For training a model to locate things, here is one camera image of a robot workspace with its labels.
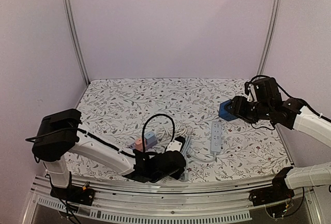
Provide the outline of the pink small charger plug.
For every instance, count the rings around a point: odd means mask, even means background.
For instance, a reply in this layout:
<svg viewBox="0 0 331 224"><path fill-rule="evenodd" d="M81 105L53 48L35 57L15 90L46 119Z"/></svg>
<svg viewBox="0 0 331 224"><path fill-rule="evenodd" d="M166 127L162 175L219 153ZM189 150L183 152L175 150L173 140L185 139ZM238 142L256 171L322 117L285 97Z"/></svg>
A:
<svg viewBox="0 0 331 224"><path fill-rule="evenodd" d="M142 138L136 139L134 143L134 148L141 152L146 151L147 149L146 139L142 139Z"/></svg>

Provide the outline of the light blue charger plug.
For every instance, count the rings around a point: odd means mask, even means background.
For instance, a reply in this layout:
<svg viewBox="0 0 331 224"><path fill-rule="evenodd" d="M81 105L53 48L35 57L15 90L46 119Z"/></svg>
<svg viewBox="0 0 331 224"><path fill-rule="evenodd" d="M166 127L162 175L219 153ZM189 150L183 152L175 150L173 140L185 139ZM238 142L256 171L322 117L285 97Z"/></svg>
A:
<svg viewBox="0 0 331 224"><path fill-rule="evenodd" d="M145 138L145 147L147 149L157 144L157 137L153 131L149 131L145 133L144 138Z"/></svg>

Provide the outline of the dark blue cube socket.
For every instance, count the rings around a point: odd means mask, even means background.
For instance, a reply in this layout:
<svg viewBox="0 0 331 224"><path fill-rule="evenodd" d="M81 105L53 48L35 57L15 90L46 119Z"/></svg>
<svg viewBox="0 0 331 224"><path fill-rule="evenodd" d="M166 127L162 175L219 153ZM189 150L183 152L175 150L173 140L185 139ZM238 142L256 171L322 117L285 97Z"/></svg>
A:
<svg viewBox="0 0 331 224"><path fill-rule="evenodd" d="M235 115L231 114L228 111L228 106L231 106L231 102L232 100L229 99L227 101L222 102L219 106L218 116L227 122L238 119L238 117L236 117Z"/></svg>

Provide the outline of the light blue power strip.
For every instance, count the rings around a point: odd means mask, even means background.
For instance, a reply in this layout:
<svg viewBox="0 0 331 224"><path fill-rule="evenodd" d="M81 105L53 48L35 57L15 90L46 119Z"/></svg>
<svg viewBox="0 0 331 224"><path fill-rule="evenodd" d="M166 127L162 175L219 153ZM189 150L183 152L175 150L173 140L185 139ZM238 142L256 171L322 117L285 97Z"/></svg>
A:
<svg viewBox="0 0 331 224"><path fill-rule="evenodd" d="M211 139L210 139L210 151L211 153L221 153L221 123L218 121L212 121L211 124Z"/></svg>

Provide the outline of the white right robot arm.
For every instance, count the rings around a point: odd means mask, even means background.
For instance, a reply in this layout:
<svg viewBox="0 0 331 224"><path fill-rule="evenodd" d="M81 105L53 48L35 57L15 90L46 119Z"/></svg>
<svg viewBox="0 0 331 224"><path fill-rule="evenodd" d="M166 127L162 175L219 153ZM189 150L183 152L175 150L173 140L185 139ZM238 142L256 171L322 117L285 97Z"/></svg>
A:
<svg viewBox="0 0 331 224"><path fill-rule="evenodd" d="M269 121L284 138L295 165L282 169L267 196L279 201L288 189L330 185L330 118L302 98L291 96L275 78L258 75L244 85L244 94L221 103L219 117L240 119L257 129Z"/></svg>

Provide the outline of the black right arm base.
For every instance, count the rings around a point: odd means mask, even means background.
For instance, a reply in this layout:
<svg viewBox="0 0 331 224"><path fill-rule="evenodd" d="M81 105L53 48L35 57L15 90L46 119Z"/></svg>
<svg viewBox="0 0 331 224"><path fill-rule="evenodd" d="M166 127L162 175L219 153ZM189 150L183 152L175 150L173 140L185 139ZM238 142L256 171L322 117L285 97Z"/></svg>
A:
<svg viewBox="0 0 331 224"><path fill-rule="evenodd" d="M248 199L253 203L253 206L270 204L295 196L294 190L290 189L285 183L287 173L291 169L293 167L285 167L278 172L272 179L271 186L250 191Z"/></svg>

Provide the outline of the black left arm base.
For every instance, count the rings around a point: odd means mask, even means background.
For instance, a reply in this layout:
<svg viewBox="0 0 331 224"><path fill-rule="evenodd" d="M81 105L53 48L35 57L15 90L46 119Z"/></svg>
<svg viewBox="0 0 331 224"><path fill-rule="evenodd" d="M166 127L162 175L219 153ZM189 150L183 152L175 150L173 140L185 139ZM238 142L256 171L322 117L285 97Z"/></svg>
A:
<svg viewBox="0 0 331 224"><path fill-rule="evenodd" d="M90 182L86 182L83 186L76 186L69 183L67 188L59 188L51 184L51 188L50 195L64 202L92 206L94 201L95 190L90 188Z"/></svg>

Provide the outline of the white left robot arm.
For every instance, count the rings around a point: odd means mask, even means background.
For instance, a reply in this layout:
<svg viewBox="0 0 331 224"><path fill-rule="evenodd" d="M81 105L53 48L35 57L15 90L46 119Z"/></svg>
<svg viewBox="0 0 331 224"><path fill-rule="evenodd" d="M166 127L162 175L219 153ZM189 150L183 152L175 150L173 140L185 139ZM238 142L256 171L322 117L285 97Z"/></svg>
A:
<svg viewBox="0 0 331 224"><path fill-rule="evenodd" d="M173 141L163 153L119 147L90 131L77 109L45 116L37 135L26 141L33 143L34 157L44 163L51 184L65 200L77 196L64 158L67 152L87 157L140 183L155 183L167 176L179 179L186 166L181 148Z"/></svg>

